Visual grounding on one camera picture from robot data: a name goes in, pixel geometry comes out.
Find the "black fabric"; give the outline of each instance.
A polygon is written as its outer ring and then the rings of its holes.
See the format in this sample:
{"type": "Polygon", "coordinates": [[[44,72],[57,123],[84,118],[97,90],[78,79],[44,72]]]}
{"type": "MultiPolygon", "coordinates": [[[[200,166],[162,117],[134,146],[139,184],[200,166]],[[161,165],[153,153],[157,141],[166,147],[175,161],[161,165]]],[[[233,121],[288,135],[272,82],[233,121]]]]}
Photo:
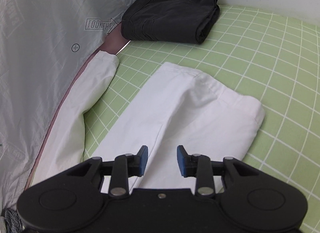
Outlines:
{"type": "Polygon", "coordinates": [[[217,1],[136,0],[122,17],[122,36],[201,44],[219,17],[217,1]]]}

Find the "green bedsheet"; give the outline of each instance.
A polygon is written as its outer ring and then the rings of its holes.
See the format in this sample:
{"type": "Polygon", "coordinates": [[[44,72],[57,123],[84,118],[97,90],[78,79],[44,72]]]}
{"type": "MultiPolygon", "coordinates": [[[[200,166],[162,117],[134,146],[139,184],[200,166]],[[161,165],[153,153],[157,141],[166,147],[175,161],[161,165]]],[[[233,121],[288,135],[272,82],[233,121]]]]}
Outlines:
{"type": "Polygon", "coordinates": [[[305,233],[320,233],[320,27],[254,8],[221,6],[200,46],[132,41],[110,87],[84,115],[88,159],[166,61],[200,69],[261,100],[266,117],[244,161],[300,189],[305,233]]]}

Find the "silver bolt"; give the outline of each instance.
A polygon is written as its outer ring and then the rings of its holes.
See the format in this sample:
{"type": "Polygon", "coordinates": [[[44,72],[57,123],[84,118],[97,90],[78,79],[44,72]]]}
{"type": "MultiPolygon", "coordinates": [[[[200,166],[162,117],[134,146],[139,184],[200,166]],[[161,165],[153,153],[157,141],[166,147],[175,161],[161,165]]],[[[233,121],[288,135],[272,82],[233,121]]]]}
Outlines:
{"type": "Polygon", "coordinates": [[[198,193],[202,196],[208,196],[214,193],[214,190],[210,187],[201,187],[198,189],[198,193]]]}
{"type": "Polygon", "coordinates": [[[166,196],[167,196],[167,195],[164,194],[164,193],[159,193],[159,194],[158,194],[158,198],[159,198],[159,199],[164,199],[166,196]]]}
{"type": "Polygon", "coordinates": [[[127,193],[127,191],[124,188],[118,187],[118,188],[111,189],[111,194],[113,196],[122,196],[122,195],[124,195],[126,193],[127,193]]]}

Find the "black garment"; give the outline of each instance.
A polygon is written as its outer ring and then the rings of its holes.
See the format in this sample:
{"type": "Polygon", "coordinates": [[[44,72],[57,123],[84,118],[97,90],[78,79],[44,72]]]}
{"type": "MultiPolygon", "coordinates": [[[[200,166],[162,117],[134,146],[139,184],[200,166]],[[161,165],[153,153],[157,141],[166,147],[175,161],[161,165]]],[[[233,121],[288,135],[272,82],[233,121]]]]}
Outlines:
{"type": "Polygon", "coordinates": [[[122,17],[128,40],[201,44],[217,21],[217,0],[136,0],[122,17]]]}

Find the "mattress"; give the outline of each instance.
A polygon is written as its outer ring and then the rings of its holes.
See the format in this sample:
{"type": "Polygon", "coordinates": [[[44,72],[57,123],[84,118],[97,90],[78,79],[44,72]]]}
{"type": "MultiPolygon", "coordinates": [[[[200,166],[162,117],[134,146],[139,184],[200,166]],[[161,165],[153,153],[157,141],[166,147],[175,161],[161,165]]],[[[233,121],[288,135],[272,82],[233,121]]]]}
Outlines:
{"type": "Polygon", "coordinates": [[[84,115],[84,159],[164,62],[200,69],[259,99],[266,117],[244,161],[302,191],[301,229],[320,232],[320,27],[255,8],[221,5],[202,45],[131,41],[109,88],[84,115]]]}

